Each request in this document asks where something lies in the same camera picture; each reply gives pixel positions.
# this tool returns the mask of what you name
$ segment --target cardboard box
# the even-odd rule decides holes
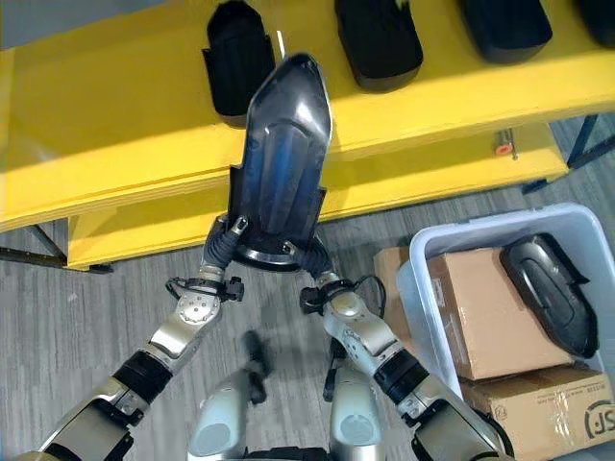
[[[502,425],[517,461],[542,461],[615,440],[608,376],[558,367],[493,381],[462,381],[463,397]]]
[[[450,253],[428,265],[458,375],[483,379],[572,363],[521,300],[500,249]]]
[[[412,343],[406,312],[404,311],[404,305],[402,304],[395,280],[397,271],[400,270],[408,259],[409,251],[407,247],[387,248],[374,256],[374,266],[376,268],[376,275],[382,280],[384,288],[386,288],[384,321],[404,343],[406,349],[411,354],[416,355],[416,348]]]

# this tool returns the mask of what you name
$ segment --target robotic hand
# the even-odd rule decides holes
[[[208,237],[197,277],[167,283],[167,289],[177,295],[175,312],[143,348],[61,420],[39,451],[24,454],[17,461],[123,458],[134,441],[129,425],[140,423],[171,377],[192,358],[204,335],[219,321],[220,304],[241,301],[241,280],[225,281],[224,277],[247,225],[240,216],[229,230]],[[183,289],[181,296],[174,285]]]
[[[302,291],[302,309],[323,316],[325,330],[344,347],[357,369],[378,383],[409,427],[416,427],[412,448],[420,460],[513,459],[504,430],[423,368],[355,293],[357,284],[332,270],[319,242],[307,252],[290,242],[285,249],[316,281],[315,288]]]

